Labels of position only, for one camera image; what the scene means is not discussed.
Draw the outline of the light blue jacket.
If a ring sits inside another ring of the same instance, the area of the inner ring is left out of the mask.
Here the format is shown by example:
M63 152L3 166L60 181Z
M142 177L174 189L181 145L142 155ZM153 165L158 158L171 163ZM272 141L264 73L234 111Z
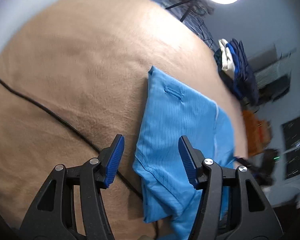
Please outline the light blue jacket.
M146 106L136 143L134 171L141 178L143 219L168 219L163 239L187 239L202 191L205 159L231 168L234 129L225 111L157 67L148 72Z

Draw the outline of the orange cloth covered box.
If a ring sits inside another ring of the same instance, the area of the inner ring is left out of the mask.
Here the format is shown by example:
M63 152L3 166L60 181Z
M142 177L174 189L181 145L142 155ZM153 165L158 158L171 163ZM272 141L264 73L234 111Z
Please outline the orange cloth covered box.
M264 119L258 119L250 110L242 111L248 142L248 156L253 157L263 152L272 139L271 124Z

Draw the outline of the dark navy folded jacket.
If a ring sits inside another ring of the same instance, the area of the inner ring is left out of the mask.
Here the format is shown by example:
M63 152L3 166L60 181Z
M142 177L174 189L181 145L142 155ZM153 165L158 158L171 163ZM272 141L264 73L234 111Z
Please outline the dark navy folded jacket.
M239 57L238 88L243 95L242 100L247 100L251 105L256 106L259 101L258 87L254 76L254 72L245 54L243 43L238 42L234 38L230 40L229 43L231 43L231 45L234 47L234 50ZM220 48L218 48L218 50L214 53L213 57L217 64L219 77L226 85L228 90L230 90L230 92L234 95L231 88L232 79L230 79L230 77L228 77L225 74L225 72L222 71L222 54Z

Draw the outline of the blue folded garment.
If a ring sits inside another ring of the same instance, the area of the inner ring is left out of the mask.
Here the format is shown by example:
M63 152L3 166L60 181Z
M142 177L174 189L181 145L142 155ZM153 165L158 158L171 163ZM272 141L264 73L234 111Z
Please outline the blue folded garment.
M231 85L232 91L236 96L236 98L238 98L238 100L242 100L243 95L238 88L239 57L236 54L234 47L229 42L226 44L226 54L229 62L227 72L228 75L231 75L230 79L232 79L232 85Z

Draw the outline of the white folded garment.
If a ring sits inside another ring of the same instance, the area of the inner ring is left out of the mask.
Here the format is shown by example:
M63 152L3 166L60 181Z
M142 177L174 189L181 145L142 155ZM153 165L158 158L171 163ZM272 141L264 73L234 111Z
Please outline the white folded garment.
M229 43L225 39L220 39L218 40L218 44L222 54L222 71L225 72L225 74L232 80L234 80L236 67L230 51L230 47L227 47Z

